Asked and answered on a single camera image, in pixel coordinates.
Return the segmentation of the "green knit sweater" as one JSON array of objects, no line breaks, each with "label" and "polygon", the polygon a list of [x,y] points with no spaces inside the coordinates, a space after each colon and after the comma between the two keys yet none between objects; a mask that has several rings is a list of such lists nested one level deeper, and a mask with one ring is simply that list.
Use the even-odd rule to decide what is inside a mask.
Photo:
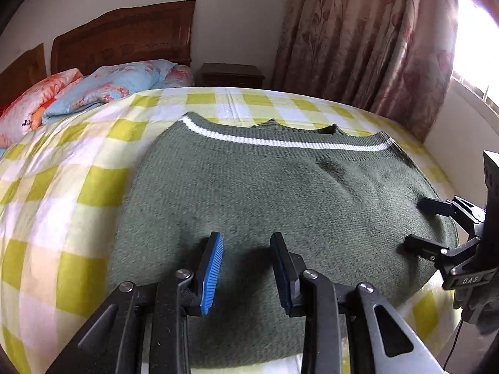
[{"label": "green knit sweater", "polygon": [[278,300],[270,239],[331,281],[372,283],[392,305],[434,274],[402,248],[416,235],[458,244],[451,219],[421,213],[436,191],[384,133],[347,135],[268,121],[219,125],[189,112],[146,151],[120,211],[107,286],[158,282],[195,261],[210,233],[223,235],[213,309],[189,322],[193,367],[274,361],[302,349],[304,320]]}]

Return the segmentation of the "window with bars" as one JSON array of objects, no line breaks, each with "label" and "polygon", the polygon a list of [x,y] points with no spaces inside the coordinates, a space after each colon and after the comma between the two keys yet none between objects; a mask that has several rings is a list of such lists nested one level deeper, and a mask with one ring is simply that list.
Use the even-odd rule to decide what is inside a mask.
[{"label": "window with bars", "polygon": [[458,0],[454,77],[498,109],[498,25],[472,0]]}]

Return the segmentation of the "yellow checkered bed sheet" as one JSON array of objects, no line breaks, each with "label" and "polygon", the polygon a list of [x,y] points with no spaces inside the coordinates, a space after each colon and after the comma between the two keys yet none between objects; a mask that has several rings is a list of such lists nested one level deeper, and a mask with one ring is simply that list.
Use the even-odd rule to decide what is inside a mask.
[{"label": "yellow checkered bed sheet", "polygon": [[103,300],[116,219],[151,142],[186,112],[250,127],[331,124],[387,132],[443,199],[454,196],[424,146],[394,121],[352,106],[263,89],[142,91],[39,127],[1,158],[1,346],[18,372],[43,373]]}]

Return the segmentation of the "dark wooden nightstand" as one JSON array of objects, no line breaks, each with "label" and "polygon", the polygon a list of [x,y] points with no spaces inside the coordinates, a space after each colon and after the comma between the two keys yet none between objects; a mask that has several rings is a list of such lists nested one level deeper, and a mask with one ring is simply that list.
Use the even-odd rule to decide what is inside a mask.
[{"label": "dark wooden nightstand", "polygon": [[198,85],[261,89],[265,76],[254,65],[204,63],[197,76]]}]

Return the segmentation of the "pink floral curtain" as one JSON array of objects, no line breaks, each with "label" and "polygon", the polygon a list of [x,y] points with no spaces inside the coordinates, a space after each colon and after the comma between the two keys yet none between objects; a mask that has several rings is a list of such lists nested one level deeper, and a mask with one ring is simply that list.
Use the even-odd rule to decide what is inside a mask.
[{"label": "pink floral curtain", "polygon": [[272,88],[341,102],[424,140],[453,72],[458,0],[288,0]]}]

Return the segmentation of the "blue floral folded quilt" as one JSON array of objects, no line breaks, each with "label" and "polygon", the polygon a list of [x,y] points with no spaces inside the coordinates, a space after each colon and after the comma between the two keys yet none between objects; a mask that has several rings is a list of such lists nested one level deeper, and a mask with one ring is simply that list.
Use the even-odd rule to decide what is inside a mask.
[{"label": "blue floral folded quilt", "polygon": [[165,59],[102,66],[64,87],[41,116],[43,125],[150,89],[194,85],[187,65]]}]

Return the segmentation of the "large wooden headboard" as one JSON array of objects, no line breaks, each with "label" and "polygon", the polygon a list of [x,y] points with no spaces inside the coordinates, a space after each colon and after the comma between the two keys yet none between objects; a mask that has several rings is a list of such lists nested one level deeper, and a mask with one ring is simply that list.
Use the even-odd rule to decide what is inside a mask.
[{"label": "large wooden headboard", "polygon": [[51,72],[166,59],[189,66],[195,1],[118,8],[56,37]]}]

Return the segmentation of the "pink floral folded quilt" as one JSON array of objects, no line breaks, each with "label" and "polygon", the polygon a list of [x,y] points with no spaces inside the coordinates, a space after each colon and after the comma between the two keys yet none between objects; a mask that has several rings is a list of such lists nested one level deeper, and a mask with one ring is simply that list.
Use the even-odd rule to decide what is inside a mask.
[{"label": "pink floral folded quilt", "polygon": [[1,149],[6,150],[40,126],[45,109],[82,78],[76,68],[65,70],[34,84],[14,100],[1,115]]}]

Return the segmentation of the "small wooden headboard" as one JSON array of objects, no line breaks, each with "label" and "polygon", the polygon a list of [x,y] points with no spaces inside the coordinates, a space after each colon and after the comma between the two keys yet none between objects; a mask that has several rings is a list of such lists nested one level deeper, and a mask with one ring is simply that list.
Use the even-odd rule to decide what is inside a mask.
[{"label": "small wooden headboard", "polygon": [[8,107],[46,76],[44,45],[41,43],[23,53],[1,73],[1,109]]}]

